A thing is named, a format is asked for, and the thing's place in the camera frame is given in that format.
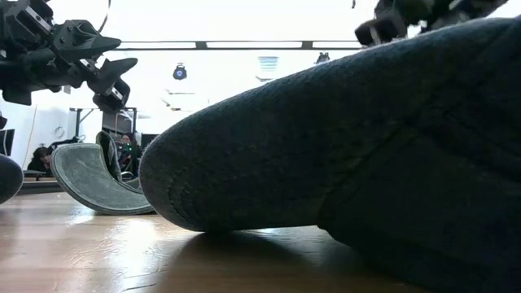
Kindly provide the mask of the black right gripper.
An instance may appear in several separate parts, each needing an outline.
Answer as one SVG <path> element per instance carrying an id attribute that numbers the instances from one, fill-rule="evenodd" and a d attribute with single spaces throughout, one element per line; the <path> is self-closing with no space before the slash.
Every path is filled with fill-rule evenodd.
<path id="1" fill-rule="evenodd" d="M 379 45 L 406 38 L 408 27 L 427 33 L 446 26 L 484 18 L 509 0 L 379 0 L 374 18 L 355 30 L 362 45 Z"/>

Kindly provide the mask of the dark grey cloth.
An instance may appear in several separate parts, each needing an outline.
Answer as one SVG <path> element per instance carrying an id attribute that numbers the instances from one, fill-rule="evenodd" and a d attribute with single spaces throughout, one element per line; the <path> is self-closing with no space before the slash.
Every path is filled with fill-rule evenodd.
<path id="1" fill-rule="evenodd" d="M 133 216 L 154 211 L 144 196 L 138 178 L 123 180 L 118 164 L 118 146 L 101 131 L 95 143 L 74 143 L 53 151 L 50 167 L 71 197 L 96 212 Z"/>

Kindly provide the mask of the blue denim cap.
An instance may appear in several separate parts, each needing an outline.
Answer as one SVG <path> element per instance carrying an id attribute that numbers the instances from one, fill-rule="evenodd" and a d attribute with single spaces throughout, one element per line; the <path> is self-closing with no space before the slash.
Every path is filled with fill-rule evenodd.
<path id="1" fill-rule="evenodd" d="M 0 204 L 14 197 L 23 181 L 21 167 L 10 157 L 0 154 Z"/>
<path id="2" fill-rule="evenodd" d="M 215 103 L 156 137 L 139 179 L 188 230 L 315 225 L 439 293 L 521 293 L 521 15 Z"/>

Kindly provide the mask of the person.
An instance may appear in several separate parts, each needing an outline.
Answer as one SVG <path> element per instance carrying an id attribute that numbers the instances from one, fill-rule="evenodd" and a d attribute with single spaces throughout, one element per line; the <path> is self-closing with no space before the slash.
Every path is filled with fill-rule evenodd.
<path id="1" fill-rule="evenodd" d="M 38 171 L 51 175 L 50 169 L 50 155 L 51 151 L 47 147 L 40 146 L 33 152 L 33 157 L 28 164 L 27 170 Z"/>
<path id="2" fill-rule="evenodd" d="M 118 158 L 120 170 L 122 172 L 131 172 L 134 177 L 137 177 L 142 151 L 136 143 L 134 135 L 132 133 L 123 133 L 120 145 L 121 149 Z"/>

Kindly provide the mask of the black aluminium table frame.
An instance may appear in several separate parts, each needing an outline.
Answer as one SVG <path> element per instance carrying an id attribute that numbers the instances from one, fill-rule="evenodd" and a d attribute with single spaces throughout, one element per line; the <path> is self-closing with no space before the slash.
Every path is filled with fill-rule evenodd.
<path id="1" fill-rule="evenodd" d="M 18 194 L 19 195 L 33 195 L 33 194 L 45 194 L 53 192 L 62 192 L 63 188 L 60 184 L 53 179 L 49 181 L 24 181 Z"/>

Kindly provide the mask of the ceiling air vent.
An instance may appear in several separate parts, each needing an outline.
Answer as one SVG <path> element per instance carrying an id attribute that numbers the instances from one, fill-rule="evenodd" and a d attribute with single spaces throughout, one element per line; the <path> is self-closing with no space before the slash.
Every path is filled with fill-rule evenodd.
<path id="1" fill-rule="evenodd" d="M 262 72 L 275 72 L 278 68 L 278 56 L 259 56 L 257 59 Z"/>

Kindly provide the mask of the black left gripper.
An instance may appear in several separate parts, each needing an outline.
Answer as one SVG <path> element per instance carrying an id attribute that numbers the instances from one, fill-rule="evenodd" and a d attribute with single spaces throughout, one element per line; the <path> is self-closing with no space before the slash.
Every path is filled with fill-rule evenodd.
<path id="1" fill-rule="evenodd" d="M 5 101 L 26 106 L 32 93 L 53 93 L 84 83 L 100 110 L 117 113 L 129 99 L 121 76 L 136 58 L 99 63 L 121 40 L 102 36 L 87 20 L 54 22 L 50 0 L 0 0 L 0 92 Z"/>

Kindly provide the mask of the black monitor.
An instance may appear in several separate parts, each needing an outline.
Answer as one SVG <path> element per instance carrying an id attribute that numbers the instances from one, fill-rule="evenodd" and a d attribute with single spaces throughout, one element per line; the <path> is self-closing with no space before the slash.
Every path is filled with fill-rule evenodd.
<path id="1" fill-rule="evenodd" d="M 14 129 L 0 130 L 0 154 L 5 155 L 5 156 L 11 155 L 14 135 L 15 135 Z"/>

